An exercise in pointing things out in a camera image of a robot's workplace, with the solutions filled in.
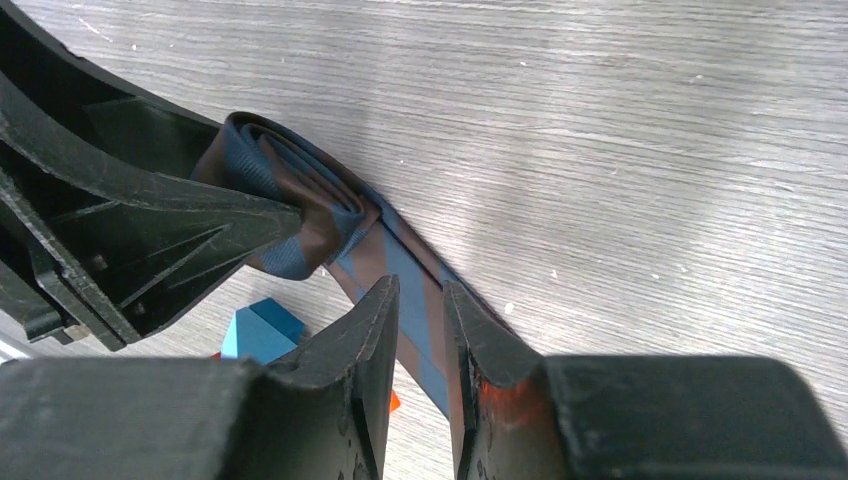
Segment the navy brown striped tie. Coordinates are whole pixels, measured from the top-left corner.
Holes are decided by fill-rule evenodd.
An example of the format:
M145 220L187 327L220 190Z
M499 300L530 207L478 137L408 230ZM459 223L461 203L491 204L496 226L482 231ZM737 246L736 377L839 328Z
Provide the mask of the navy brown striped tie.
M297 207L302 225L255 259L271 275L304 280L325 268L353 303L378 280L400 280L397 357L449 412L443 288L464 282L373 187L294 131L237 112L222 124L192 179Z

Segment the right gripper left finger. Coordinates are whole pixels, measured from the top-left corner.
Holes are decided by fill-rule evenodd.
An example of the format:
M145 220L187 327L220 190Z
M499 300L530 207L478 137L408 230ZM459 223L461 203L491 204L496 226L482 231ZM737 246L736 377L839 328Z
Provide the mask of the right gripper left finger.
M5 479L378 479L399 323L381 278L267 365L40 357L1 369Z

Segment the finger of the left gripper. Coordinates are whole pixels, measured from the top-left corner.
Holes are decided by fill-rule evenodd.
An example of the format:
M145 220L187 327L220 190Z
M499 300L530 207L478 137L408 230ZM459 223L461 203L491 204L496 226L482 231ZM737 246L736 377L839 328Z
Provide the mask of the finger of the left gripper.
M170 326L298 210L150 172L98 149L1 80L1 309L29 341L116 351Z
M219 129L72 53L11 1L1 4L1 72L67 130L150 172L189 177Z

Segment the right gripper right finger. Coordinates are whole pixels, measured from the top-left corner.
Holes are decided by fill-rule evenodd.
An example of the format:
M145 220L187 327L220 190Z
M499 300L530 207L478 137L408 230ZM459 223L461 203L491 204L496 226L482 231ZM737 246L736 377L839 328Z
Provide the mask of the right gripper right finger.
M843 479L808 384L759 356L534 351L443 290L459 479Z

